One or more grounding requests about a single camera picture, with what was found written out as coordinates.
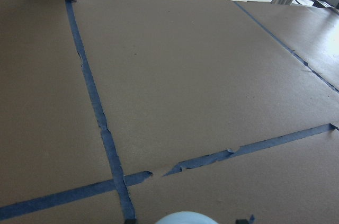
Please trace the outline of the light blue white bell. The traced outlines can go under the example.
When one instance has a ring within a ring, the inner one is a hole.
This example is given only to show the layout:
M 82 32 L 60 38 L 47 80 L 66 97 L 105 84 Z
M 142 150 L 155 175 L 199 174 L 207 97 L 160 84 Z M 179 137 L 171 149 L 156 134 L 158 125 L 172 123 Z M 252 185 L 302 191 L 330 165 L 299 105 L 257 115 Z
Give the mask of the light blue white bell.
M 162 217 L 155 224 L 218 224 L 215 220 L 201 213 L 181 211 Z

